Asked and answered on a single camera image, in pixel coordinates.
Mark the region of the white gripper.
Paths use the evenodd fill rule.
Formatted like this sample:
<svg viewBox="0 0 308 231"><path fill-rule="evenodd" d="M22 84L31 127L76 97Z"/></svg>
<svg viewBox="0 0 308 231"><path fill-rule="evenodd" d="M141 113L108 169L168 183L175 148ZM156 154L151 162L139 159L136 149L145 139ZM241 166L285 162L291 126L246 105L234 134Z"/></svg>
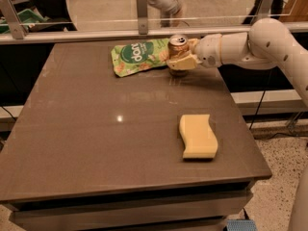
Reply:
<svg viewBox="0 0 308 231"><path fill-rule="evenodd" d="M167 66L173 70L195 69L200 63L204 67L221 66L221 40L222 34L208 35L201 40L189 38L190 51L196 55L189 54L182 58L174 58L167 61Z"/></svg>

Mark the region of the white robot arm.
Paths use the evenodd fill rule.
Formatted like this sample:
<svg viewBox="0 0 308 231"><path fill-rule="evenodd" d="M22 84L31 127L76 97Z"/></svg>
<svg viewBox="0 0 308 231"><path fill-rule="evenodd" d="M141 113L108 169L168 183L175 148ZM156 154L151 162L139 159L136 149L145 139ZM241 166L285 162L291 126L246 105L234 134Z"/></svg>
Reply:
<svg viewBox="0 0 308 231"><path fill-rule="evenodd" d="M174 72L195 69L199 64L211 68L234 64L245 69L272 69L278 66L292 84L303 103L308 106L308 52L294 38L286 25L273 18L254 22L248 32L211 34L202 39L188 39L176 34L168 41L167 66ZM210 148L218 148L218 141L206 145L202 132L214 132L209 115L183 115L180 134L184 141L183 157L201 159L210 156ZM308 166L301 173L288 231L308 231Z"/></svg>

